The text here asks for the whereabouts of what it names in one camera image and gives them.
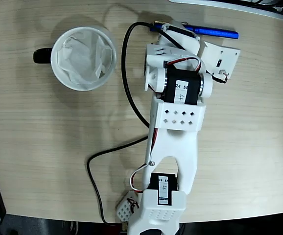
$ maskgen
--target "wood grain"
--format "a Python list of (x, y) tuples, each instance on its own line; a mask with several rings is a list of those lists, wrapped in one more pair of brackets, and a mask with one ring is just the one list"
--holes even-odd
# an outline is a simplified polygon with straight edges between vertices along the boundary
[[(8, 213), (101, 222), (86, 159), (148, 132), (126, 100), (120, 62), (106, 85), (76, 92), (50, 66), (34, 64), (34, 50), (52, 46), (70, 28), (102, 25), (120, 55), (131, 23), (171, 18), (235, 29), (239, 40), (204, 40), (241, 49), (232, 79), (215, 84), (208, 100), (182, 221), (283, 212), (283, 21), (165, 0), (0, 0), (0, 189)], [(133, 97), (147, 118), (144, 50), (155, 39), (137, 28), (127, 59)], [(144, 152), (145, 142), (93, 161), (108, 221), (115, 221), (115, 206)], [(166, 159), (159, 170), (175, 172), (175, 161)]]

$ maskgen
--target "black cable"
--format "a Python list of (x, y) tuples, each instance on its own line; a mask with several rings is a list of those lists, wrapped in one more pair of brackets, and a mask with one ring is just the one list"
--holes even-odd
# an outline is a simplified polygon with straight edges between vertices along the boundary
[(103, 221), (103, 223), (104, 223), (105, 225), (111, 225), (111, 226), (113, 226), (113, 224), (108, 223), (108, 222), (105, 220), (105, 218), (104, 218), (103, 204), (102, 204), (101, 196), (100, 196), (99, 190), (98, 190), (98, 188), (97, 188), (97, 185), (96, 185), (96, 183), (95, 183), (95, 181), (94, 181), (93, 175), (92, 175), (92, 173), (91, 173), (90, 163), (91, 163), (91, 161), (92, 161), (93, 159), (95, 159), (96, 157), (99, 157), (99, 156), (104, 155), (104, 154), (107, 154), (107, 153), (115, 152), (115, 151), (118, 151), (118, 150), (121, 150), (121, 149), (124, 149), (124, 148), (128, 148), (128, 147), (133, 146), (133, 145), (135, 145), (135, 144), (137, 144), (137, 143), (140, 143), (140, 142), (142, 142), (142, 141), (145, 141), (147, 138), (148, 138), (148, 136), (145, 136), (145, 137), (142, 137), (142, 138), (139, 139), (139, 140), (136, 140), (136, 141), (133, 141), (133, 142), (130, 142), (130, 143), (121, 145), (121, 146), (119, 146), (119, 147), (115, 147), (115, 148), (111, 148), (111, 149), (108, 149), (108, 150), (101, 151), (101, 152), (99, 152), (99, 153), (96, 153), (96, 154), (92, 155), (92, 156), (91, 156), (90, 158), (88, 158), (88, 160), (87, 160), (87, 172), (88, 172), (89, 178), (90, 178), (90, 180), (91, 180), (91, 182), (92, 182), (92, 185), (93, 185), (93, 187), (94, 187), (94, 191), (95, 191), (95, 193), (96, 193), (96, 196), (97, 196), (97, 200), (98, 200), (98, 203), (99, 203), (99, 210), (100, 210), (101, 219), (102, 219), (102, 221)]
[(121, 71), (122, 71), (122, 80), (123, 80), (123, 86), (124, 90), (128, 99), (128, 102), (130, 103), (132, 109), (134, 110), (135, 114), (137, 117), (142, 121), (142, 123), (149, 128), (149, 123), (148, 121), (142, 116), (142, 114), (139, 112), (138, 108), (136, 107), (132, 95), (130, 93), (130, 89), (127, 83), (127, 77), (126, 77), (126, 50), (127, 50), (127, 44), (129, 37), (133, 31), (133, 29), (138, 26), (142, 25), (151, 29), (156, 30), (158, 33), (160, 33), (162, 36), (166, 37), (170, 42), (172, 42), (177, 48), (185, 50), (177, 41), (175, 41), (173, 38), (171, 38), (167, 33), (163, 32), (161, 29), (156, 28), (154, 25), (146, 22), (136, 22), (133, 23), (128, 30), (126, 31), (124, 40), (123, 40), (123, 46), (122, 46), (122, 56), (121, 56)]

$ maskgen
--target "white mug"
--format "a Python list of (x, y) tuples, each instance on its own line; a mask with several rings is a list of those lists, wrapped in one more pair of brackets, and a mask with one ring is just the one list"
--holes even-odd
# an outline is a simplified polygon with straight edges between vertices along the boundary
[[(112, 49), (112, 60), (111, 60), (109, 69), (97, 81), (90, 83), (90, 84), (76, 84), (76, 83), (71, 82), (68, 74), (58, 66), (57, 53), (62, 48), (63, 43), (72, 34), (81, 32), (82, 30), (90, 30), (98, 34), (102, 39), (105, 40), (108, 46)], [(107, 29), (100, 27), (100, 26), (77, 27), (77, 28), (70, 29), (69, 31), (62, 34), (58, 38), (58, 40), (55, 42), (53, 48), (41, 48), (41, 49), (36, 50), (33, 55), (33, 60), (37, 64), (49, 64), (50, 63), (54, 75), (63, 85), (73, 90), (76, 90), (76, 91), (91, 91), (91, 90), (94, 90), (102, 86), (110, 79), (117, 65), (117, 49), (116, 49), (115, 41), (111, 33)]]

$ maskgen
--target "blue marker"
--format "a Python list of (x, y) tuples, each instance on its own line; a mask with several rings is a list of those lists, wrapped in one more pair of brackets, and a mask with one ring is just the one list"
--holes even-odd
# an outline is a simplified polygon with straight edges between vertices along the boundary
[[(164, 22), (154, 22), (153, 25), (157, 28), (161, 28)], [(218, 28), (208, 28), (208, 27), (200, 27), (195, 25), (186, 24), (183, 25), (187, 30), (192, 31), (198, 35), (207, 35), (207, 36), (215, 36), (215, 37), (222, 37), (222, 38), (231, 38), (231, 39), (238, 39), (239, 34), (234, 31), (218, 29)]]

